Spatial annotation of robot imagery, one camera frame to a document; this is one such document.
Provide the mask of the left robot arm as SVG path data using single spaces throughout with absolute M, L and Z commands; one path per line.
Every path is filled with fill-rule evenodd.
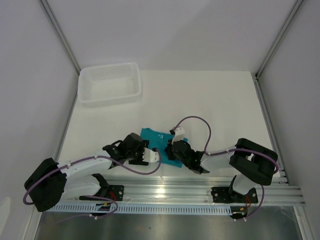
M 23 202 L 34 205 L 39 212 L 53 208 L 61 200 L 100 201 L 108 198 L 111 202 L 121 202 L 125 187 L 108 183 L 104 174 L 122 167 L 125 162 L 148 166 L 158 161 L 159 154 L 149 148 L 149 141 L 135 133 L 80 160 L 61 163 L 47 158 L 24 183 L 26 197 Z

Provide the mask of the teal t-shirt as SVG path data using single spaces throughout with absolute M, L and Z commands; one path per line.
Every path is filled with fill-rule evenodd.
M 140 131 L 140 137 L 143 140 L 149 141 L 148 147 L 150 149 L 157 148 L 159 150 L 162 158 L 162 164 L 182 168 L 182 162 L 178 159 L 169 160 L 168 155 L 165 151 L 165 148 L 167 147 L 169 140 L 171 140 L 174 137 L 173 135 L 165 132 L 158 132 L 152 130 L 151 128 L 142 128 Z

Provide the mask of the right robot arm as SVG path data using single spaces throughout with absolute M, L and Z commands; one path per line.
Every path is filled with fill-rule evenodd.
M 195 151 L 184 140 L 169 141 L 165 148 L 169 160 L 179 160 L 196 174 L 208 174 L 232 167 L 239 174 L 233 177 L 228 196 L 239 202 L 257 185 L 269 186 L 279 171 L 278 155 L 246 138 L 238 139 L 230 149 L 213 153 Z

